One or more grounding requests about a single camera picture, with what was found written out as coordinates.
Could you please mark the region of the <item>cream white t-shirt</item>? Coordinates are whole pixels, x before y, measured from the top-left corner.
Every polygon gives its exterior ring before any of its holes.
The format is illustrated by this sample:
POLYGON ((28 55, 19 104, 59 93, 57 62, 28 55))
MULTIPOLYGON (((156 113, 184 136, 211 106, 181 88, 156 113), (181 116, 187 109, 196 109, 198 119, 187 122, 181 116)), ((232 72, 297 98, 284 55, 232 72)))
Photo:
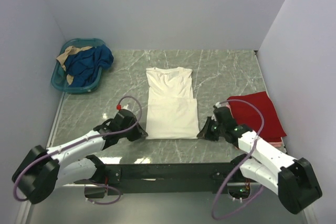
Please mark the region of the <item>cream white t-shirt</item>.
POLYGON ((199 133, 192 69, 147 68, 149 84, 146 132, 148 140, 196 139, 199 133))

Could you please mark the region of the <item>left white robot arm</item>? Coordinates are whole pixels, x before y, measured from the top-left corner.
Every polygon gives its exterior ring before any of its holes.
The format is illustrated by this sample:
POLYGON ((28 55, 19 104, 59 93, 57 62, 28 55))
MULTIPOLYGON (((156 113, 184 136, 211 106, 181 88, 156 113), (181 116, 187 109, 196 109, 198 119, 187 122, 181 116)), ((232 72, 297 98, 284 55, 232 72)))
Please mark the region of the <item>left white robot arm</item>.
POLYGON ((133 142, 147 135, 136 116, 121 109, 115 117, 68 143, 51 148, 37 145, 12 176, 13 196, 18 201, 37 204, 56 188, 80 180, 106 186, 111 175, 106 164, 95 154, 116 145, 121 138, 133 142))

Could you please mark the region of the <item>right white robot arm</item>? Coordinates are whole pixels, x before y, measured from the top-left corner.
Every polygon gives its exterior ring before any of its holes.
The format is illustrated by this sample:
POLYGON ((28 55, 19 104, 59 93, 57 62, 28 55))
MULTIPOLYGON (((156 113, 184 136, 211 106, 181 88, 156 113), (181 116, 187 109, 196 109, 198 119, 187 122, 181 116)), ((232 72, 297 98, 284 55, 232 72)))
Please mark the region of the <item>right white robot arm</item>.
POLYGON ((245 124, 237 124, 229 108, 214 109, 197 138, 227 142, 244 151, 238 164, 230 169, 218 192, 221 193, 232 178, 241 182, 254 180, 273 191, 282 205, 292 214, 298 214, 322 197, 322 190, 310 162, 296 159, 276 149, 245 124))

